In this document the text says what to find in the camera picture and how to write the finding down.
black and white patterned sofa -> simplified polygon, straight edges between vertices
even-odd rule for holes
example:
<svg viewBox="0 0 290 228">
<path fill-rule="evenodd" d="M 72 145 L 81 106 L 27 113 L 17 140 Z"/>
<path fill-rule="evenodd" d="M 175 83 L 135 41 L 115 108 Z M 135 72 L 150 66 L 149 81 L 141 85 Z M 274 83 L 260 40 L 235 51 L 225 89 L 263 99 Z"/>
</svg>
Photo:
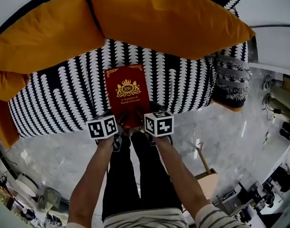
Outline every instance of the black and white patterned sofa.
<svg viewBox="0 0 290 228">
<path fill-rule="evenodd" d="M 0 33 L 46 1 L 26 4 L 0 27 Z M 239 0 L 215 2 L 238 16 L 233 8 Z M 85 129 L 86 121 L 110 108 L 104 70 L 131 64 L 144 65 L 150 100 L 173 114 L 206 107 L 215 97 L 240 107 L 248 92 L 247 54 L 245 42 L 215 56 L 188 60 L 107 39 L 102 48 L 33 73 L 9 108 L 21 137 Z"/>
</svg>

black pants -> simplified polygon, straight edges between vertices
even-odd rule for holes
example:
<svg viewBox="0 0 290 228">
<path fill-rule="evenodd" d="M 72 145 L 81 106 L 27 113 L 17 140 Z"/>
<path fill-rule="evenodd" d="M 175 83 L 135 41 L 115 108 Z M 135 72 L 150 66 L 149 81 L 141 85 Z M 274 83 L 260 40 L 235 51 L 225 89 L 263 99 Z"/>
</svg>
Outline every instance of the black pants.
<svg viewBox="0 0 290 228">
<path fill-rule="evenodd" d="M 141 132 L 131 136 L 140 161 L 141 198 L 139 197 L 134 169 L 130 160 L 130 140 L 123 139 L 120 152 L 113 152 L 103 198 L 102 220 L 106 217 L 139 209 L 179 208 L 179 200 L 172 182 L 164 169 L 158 150 Z"/>
</svg>

book cover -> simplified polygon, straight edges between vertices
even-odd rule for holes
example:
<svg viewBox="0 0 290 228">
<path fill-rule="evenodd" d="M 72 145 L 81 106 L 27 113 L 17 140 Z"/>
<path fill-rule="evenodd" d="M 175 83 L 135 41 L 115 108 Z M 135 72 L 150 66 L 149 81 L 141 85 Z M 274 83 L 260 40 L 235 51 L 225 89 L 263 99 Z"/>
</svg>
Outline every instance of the book cover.
<svg viewBox="0 0 290 228">
<path fill-rule="evenodd" d="M 105 81 L 111 112 L 116 119 L 128 113 L 124 129 L 142 125 L 137 110 L 149 113 L 150 104 L 142 65 L 129 65 L 105 70 Z"/>
</svg>

shoe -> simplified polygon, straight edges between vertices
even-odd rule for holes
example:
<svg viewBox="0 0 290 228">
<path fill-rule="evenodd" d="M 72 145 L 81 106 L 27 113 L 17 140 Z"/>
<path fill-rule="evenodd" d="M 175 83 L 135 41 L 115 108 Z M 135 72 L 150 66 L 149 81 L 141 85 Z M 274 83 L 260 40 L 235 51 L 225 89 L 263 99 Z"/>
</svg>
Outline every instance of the shoe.
<svg viewBox="0 0 290 228">
<path fill-rule="evenodd" d="M 268 105 L 270 98 L 271 98 L 270 93 L 268 93 L 264 96 L 263 101 L 262 101 L 263 108 L 266 108 L 266 105 Z"/>
<path fill-rule="evenodd" d="M 265 77 L 264 83 L 262 84 L 262 89 L 263 89 L 264 91 L 268 91 L 268 90 L 270 90 L 271 83 L 272 83 L 272 78 L 271 78 L 270 75 L 267 75 L 267 76 Z"/>
</svg>

gray floor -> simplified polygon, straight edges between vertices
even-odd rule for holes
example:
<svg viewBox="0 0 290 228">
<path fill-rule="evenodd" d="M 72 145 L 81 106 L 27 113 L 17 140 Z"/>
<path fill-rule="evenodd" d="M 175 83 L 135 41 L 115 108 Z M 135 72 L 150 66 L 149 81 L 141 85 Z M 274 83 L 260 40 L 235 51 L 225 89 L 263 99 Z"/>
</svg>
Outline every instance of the gray floor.
<svg viewBox="0 0 290 228">
<path fill-rule="evenodd" d="M 194 146 L 198 142 L 203 143 L 203 154 L 208 165 L 220 174 L 216 194 L 230 190 L 239 180 L 246 186 L 255 182 L 246 167 L 253 164 L 253 157 L 262 149 L 266 132 L 276 134 L 282 122 L 281 119 L 268 121 L 266 111 L 262 110 L 266 92 L 261 90 L 261 85 L 269 72 L 253 69 L 252 73 L 251 91 L 240 112 L 234 113 L 212 104 L 175 116 L 175 148 L 189 170 L 196 175 L 204 172 L 204 168 Z M 96 144 L 89 139 L 88 133 L 80 131 L 20 139 L 7 157 L 35 182 L 58 190 L 68 199 L 95 150 Z M 133 152 L 131 159 L 139 183 L 139 163 Z M 101 201 L 102 197 L 93 219 L 97 225 L 101 224 Z"/>
</svg>

